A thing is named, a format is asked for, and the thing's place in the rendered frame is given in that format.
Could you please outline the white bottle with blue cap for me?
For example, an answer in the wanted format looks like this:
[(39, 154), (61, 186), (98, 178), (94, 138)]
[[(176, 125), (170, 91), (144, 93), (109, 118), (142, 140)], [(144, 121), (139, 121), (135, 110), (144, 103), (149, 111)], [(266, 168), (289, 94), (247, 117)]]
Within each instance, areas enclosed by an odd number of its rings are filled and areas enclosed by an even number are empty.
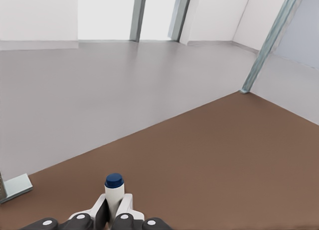
[(112, 173), (106, 177), (105, 180), (105, 198), (109, 207), (110, 220), (108, 222), (109, 228), (111, 228), (115, 218), (118, 207), (124, 197), (125, 187), (124, 179), (119, 173)]

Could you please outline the silver frame post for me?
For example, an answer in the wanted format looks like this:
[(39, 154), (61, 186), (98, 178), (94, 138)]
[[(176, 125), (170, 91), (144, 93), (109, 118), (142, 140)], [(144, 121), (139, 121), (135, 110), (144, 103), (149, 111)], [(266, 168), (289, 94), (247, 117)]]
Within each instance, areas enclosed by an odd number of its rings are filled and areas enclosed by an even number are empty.
[(301, 0), (284, 0), (282, 7), (255, 59), (254, 64), (242, 86), (240, 92), (249, 93), (257, 76), (259, 75), (265, 61), (271, 53), (276, 42), (280, 39), (280, 34), (284, 31), (284, 27), (288, 24), (289, 18), (293, 16), (293, 10), (297, 9)]
[(168, 37), (171, 39), (171, 41), (180, 41), (189, 3), (190, 0), (175, 0), (168, 29)]
[(24, 173), (4, 180), (0, 173), (0, 205), (33, 189), (29, 176)]
[(146, 0), (134, 0), (133, 15), (131, 22), (130, 40), (139, 42)]

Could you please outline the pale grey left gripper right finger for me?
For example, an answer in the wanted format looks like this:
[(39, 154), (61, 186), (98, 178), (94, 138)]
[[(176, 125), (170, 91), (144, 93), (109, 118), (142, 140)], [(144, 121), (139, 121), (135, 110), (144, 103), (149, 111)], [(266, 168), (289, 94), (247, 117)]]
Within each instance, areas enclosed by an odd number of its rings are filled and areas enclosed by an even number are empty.
[(145, 220), (145, 216), (143, 213), (135, 211), (133, 209), (133, 195), (132, 194), (124, 194), (120, 205), (116, 212), (116, 217), (120, 214), (131, 214), (134, 220)]

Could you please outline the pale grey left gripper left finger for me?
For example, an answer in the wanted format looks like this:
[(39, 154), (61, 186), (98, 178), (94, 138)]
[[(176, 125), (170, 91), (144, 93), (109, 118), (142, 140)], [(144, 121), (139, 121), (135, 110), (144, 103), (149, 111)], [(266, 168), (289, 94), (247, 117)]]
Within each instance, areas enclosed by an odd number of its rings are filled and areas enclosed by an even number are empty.
[(91, 209), (74, 213), (69, 217), (69, 220), (78, 215), (89, 215), (93, 221), (93, 228), (104, 228), (109, 221), (109, 207), (106, 194), (101, 194)]

